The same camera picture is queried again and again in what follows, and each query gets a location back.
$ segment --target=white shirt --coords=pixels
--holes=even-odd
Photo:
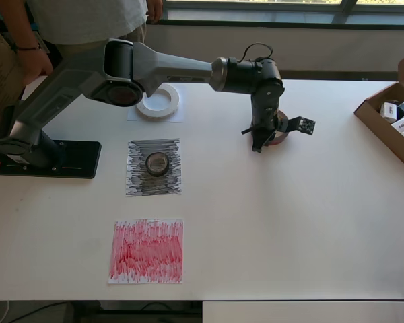
[[[86,44],[124,36],[146,21],[145,0],[28,0],[43,39]]]

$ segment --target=red marker scribbles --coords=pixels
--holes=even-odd
[[[181,283],[182,220],[115,223],[109,283]]]

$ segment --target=person's hand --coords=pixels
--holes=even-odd
[[[147,0],[148,7],[148,20],[151,22],[158,22],[163,14],[163,1],[162,0]]]
[[[24,70],[22,83],[29,85],[39,75],[50,75],[53,72],[53,65],[48,55],[42,50],[18,50],[18,58]]]

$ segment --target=black scribbled paper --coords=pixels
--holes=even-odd
[[[152,176],[145,166],[147,157],[155,152],[169,157],[169,170],[164,176]],[[180,139],[129,141],[127,150],[126,195],[151,196],[181,194]]]

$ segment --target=wall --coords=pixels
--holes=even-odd
[[[212,61],[240,58],[253,42],[270,44],[281,70],[396,71],[404,57],[404,31],[385,30],[150,25],[146,44],[159,52]],[[264,52],[252,49],[249,57]]]

